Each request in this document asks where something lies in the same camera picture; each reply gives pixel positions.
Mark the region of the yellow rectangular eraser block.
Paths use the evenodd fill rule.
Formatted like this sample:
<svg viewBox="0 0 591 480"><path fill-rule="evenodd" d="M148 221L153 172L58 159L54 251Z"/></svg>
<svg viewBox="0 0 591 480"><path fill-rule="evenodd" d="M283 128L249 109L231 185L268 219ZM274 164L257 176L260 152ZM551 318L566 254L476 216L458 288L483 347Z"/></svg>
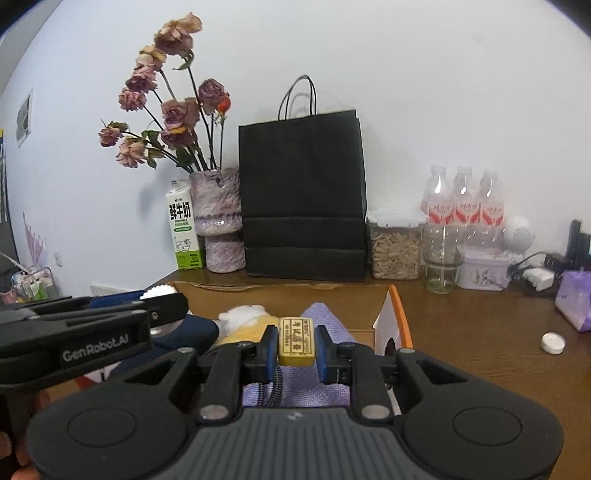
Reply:
<svg viewBox="0 0 591 480"><path fill-rule="evenodd" d="M280 318L279 361L283 367L311 367L315 363L314 321L305 317Z"/></svg>

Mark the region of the yellow white plush toy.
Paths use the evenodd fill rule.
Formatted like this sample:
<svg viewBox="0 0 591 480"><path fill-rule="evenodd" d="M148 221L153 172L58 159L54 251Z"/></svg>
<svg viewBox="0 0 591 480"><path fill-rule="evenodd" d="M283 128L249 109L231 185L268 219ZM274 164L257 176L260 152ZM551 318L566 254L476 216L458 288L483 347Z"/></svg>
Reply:
<svg viewBox="0 0 591 480"><path fill-rule="evenodd" d="M262 305L242 305L218 315L219 336L216 346L228 343L257 343L267 326L277 326L279 318L270 315Z"/></svg>

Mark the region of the purple fabric drawstring pouch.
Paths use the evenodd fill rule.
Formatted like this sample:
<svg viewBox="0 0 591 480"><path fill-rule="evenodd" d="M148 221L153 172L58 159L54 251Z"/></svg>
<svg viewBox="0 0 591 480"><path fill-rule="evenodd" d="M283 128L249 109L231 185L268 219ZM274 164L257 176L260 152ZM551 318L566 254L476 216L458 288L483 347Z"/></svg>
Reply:
<svg viewBox="0 0 591 480"><path fill-rule="evenodd" d="M324 325L335 344L355 341L348 329L324 303L311 304L301 316L314 320L315 326ZM322 384L315 364L307 367L281 366L281 372L283 373L281 408L349 405L349 387L339 384Z"/></svg>

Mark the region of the navy blue zip case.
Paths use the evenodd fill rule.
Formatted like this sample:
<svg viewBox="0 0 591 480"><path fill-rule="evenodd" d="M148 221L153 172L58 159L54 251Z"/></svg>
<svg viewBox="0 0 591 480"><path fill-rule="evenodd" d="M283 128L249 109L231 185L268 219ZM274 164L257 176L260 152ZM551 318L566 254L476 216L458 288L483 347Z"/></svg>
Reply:
<svg viewBox="0 0 591 480"><path fill-rule="evenodd" d="M117 377L155 360L181 347L190 347L199 356L205 354L214 345L219 336L217 323L211 319L188 314L182 323L171 333L153 337L150 351L120 362L109 374Z"/></svg>

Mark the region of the white ribbed bottle cap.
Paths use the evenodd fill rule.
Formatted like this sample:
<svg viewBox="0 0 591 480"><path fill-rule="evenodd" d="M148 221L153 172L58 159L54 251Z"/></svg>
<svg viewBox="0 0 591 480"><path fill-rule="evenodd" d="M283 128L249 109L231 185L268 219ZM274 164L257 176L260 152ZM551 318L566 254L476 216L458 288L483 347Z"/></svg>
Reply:
<svg viewBox="0 0 591 480"><path fill-rule="evenodd" d="M150 298L165 296L169 294L177 293L177 290L174 286L169 284L161 284L151 287L145 290L142 295L139 297L140 300L147 300ZM150 334L152 338L159 338L163 337L164 335L172 333L182 324L181 320L175 321L173 323L165 324L163 326L159 326L156 328L152 328L150 330Z"/></svg>

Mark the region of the red orange cardboard box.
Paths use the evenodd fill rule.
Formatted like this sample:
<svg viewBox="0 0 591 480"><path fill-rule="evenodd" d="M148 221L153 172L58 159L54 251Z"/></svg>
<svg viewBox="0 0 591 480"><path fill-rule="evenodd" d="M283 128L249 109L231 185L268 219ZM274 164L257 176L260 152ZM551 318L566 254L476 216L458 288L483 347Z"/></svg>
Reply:
<svg viewBox="0 0 591 480"><path fill-rule="evenodd" d="M379 354L384 354L389 345L413 346L409 322L394 285L205 285L184 281L168 284L186 296L193 314L211 320L233 307L260 305L273 316L304 316L317 324L332 315L346 333Z"/></svg>

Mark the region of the green white milk carton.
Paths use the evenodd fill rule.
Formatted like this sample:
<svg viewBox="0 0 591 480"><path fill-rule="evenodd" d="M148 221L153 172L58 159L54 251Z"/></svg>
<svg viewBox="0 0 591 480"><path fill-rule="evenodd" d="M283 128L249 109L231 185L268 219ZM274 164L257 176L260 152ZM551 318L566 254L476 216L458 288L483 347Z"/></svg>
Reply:
<svg viewBox="0 0 591 480"><path fill-rule="evenodd" d="M165 199L177 268L204 268L204 242L195 229L190 182L187 179L173 180Z"/></svg>

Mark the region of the clear container with seeds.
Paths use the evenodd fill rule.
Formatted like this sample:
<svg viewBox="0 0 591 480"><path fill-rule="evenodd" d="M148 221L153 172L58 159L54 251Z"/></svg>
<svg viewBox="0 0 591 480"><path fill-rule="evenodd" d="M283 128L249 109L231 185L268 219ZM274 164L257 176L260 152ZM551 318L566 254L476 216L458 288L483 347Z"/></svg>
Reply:
<svg viewBox="0 0 591 480"><path fill-rule="evenodd" d="M379 280L419 278L422 231L427 224L423 212L369 210L366 223L370 237L370 269Z"/></svg>

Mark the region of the purple marbled ceramic vase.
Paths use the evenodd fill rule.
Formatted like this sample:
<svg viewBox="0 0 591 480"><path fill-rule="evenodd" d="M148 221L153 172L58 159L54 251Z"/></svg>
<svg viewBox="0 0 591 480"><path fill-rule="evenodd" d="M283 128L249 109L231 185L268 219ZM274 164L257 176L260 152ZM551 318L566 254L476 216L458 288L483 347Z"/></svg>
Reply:
<svg viewBox="0 0 591 480"><path fill-rule="evenodd" d="M190 175L193 218L204 239L205 265L224 274L245 267L238 167Z"/></svg>

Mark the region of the empty clear glass jar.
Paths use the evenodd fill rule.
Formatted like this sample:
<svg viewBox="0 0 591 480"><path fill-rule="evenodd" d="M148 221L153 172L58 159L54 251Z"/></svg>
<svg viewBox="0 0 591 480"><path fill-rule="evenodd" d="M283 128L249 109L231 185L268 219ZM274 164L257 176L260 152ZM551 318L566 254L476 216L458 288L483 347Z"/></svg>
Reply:
<svg viewBox="0 0 591 480"><path fill-rule="evenodd" d="M428 291L445 295L455 288L464 263L467 231L460 225L428 225L422 231L421 278Z"/></svg>

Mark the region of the black paper shopping bag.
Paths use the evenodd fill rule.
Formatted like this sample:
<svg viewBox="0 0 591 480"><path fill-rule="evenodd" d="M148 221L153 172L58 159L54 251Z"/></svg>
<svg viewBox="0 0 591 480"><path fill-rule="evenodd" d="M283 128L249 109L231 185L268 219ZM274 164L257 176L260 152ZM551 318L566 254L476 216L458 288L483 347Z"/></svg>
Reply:
<svg viewBox="0 0 591 480"><path fill-rule="evenodd" d="M367 191L361 126L353 110L238 129L245 270L253 277L358 282L367 269Z"/></svg>

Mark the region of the left clear water bottle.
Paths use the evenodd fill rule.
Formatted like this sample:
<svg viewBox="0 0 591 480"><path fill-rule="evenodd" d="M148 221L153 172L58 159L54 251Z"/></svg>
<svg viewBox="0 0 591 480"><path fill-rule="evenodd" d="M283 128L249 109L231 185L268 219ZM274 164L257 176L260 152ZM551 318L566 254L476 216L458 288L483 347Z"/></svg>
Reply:
<svg viewBox="0 0 591 480"><path fill-rule="evenodd" d="M432 166L421 203L429 224L449 225L454 222L454 195L444 166Z"/></svg>

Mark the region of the clear water bottle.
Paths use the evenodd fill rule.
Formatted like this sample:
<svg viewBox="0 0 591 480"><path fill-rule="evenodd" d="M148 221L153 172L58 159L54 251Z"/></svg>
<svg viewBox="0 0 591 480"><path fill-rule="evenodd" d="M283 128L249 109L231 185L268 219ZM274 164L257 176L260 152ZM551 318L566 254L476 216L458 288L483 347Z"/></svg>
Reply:
<svg viewBox="0 0 591 480"><path fill-rule="evenodd" d="M499 227L505 217L505 195L498 173L485 170L479 186L480 222Z"/></svg>
<svg viewBox="0 0 591 480"><path fill-rule="evenodd" d="M432 166L421 203L429 224L449 225L454 222L454 195L444 166Z"/></svg>
<svg viewBox="0 0 591 480"><path fill-rule="evenodd" d="M453 182L454 219L462 225L478 223L480 203L471 167L460 166Z"/></svg>

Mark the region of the middle clear water bottle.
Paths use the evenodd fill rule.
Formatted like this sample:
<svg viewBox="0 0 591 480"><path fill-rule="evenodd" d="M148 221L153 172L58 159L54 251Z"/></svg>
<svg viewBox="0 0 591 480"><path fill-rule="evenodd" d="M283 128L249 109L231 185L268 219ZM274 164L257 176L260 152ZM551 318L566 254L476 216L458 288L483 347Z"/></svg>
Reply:
<svg viewBox="0 0 591 480"><path fill-rule="evenodd" d="M480 203L471 167L460 166L453 182L454 219L462 225L478 223Z"/></svg>

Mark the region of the right clear water bottle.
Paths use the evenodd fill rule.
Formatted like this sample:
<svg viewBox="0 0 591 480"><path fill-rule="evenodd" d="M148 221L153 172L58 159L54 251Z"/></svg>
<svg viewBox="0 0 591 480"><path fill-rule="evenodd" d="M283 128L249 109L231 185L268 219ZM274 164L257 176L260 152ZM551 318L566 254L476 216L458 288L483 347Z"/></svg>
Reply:
<svg viewBox="0 0 591 480"><path fill-rule="evenodd" d="M498 173L485 170L479 186L480 222L499 227L505 217L505 195Z"/></svg>

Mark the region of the dried pink rose bouquet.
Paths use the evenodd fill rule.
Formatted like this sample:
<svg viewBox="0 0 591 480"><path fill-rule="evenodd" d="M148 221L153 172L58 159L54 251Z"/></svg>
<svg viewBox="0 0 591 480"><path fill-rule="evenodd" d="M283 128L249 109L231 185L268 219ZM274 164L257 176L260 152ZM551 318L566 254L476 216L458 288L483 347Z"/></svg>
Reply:
<svg viewBox="0 0 591 480"><path fill-rule="evenodd" d="M103 148L116 148L116 162L127 169L157 167L160 159L193 174L222 168L225 123L231 108L228 89L214 78L193 75L194 36L204 26L189 12L161 26L142 47L118 93L124 112L143 112L149 123L135 131L123 121L102 124Z"/></svg>

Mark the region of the white round speaker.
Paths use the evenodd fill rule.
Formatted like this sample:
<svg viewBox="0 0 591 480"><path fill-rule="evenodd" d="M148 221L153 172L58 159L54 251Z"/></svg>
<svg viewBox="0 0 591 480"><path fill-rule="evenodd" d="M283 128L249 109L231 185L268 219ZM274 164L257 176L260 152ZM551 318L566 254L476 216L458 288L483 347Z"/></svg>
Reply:
<svg viewBox="0 0 591 480"><path fill-rule="evenodd" d="M525 254L534 244L535 237L532 224L528 219L512 216L506 220L502 236L506 250Z"/></svg>

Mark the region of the small white round disc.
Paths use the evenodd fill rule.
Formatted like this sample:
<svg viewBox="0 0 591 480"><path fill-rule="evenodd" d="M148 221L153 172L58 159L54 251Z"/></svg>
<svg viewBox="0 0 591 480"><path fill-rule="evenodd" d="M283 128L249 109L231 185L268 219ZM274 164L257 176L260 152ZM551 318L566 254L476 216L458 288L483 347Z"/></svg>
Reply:
<svg viewBox="0 0 591 480"><path fill-rule="evenodd" d="M541 337L540 346L547 354L560 355L566 348L566 340L556 332L547 332Z"/></svg>

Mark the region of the white charger plug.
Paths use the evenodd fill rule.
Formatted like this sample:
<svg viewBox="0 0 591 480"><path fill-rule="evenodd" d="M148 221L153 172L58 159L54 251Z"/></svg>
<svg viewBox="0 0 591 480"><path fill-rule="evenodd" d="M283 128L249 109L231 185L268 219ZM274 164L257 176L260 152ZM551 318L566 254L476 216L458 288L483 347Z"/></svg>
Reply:
<svg viewBox="0 0 591 480"><path fill-rule="evenodd" d="M534 267L526 269L523 278L536 292L542 292L553 286L555 274L546 268Z"/></svg>

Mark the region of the purple tissue pack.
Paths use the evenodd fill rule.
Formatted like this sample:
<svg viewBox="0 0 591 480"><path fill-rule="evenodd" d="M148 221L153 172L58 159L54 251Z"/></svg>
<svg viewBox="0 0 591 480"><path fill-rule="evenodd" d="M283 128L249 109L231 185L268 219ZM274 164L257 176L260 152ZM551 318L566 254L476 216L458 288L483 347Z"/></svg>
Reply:
<svg viewBox="0 0 591 480"><path fill-rule="evenodd" d="M556 308L579 333L591 330L591 273L564 273L556 299Z"/></svg>

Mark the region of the black upright device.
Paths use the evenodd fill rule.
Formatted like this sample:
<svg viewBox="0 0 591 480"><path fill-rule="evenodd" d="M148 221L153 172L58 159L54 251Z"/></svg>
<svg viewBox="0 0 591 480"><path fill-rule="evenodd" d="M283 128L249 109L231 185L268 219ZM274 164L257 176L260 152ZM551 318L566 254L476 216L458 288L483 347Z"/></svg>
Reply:
<svg viewBox="0 0 591 480"><path fill-rule="evenodd" d="M582 231L582 222L573 219L569 227L566 258L571 270L590 268L590 235Z"/></svg>

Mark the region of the white board against wall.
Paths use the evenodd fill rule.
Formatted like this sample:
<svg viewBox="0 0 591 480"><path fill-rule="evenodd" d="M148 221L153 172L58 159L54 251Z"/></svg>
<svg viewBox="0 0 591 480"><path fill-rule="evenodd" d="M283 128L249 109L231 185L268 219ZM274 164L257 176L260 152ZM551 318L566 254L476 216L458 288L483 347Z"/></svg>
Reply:
<svg viewBox="0 0 591 480"><path fill-rule="evenodd" d="M107 295L115 295L115 294L122 294L122 293L130 293L133 289L128 288L120 288L102 284L91 283L89 285L90 292L93 296L107 296Z"/></svg>

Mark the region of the wall poster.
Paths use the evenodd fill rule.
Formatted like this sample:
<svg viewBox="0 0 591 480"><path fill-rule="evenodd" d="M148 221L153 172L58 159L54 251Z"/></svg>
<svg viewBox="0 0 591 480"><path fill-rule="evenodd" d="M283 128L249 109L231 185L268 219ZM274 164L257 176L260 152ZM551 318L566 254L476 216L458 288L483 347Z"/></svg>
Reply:
<svg viewBox="0 0 591 480"><path fill-rule="evenodd" d="M21 103L16 116L16 141L21 147L31 133L32 102L34 90L31 89Z"/></svg>

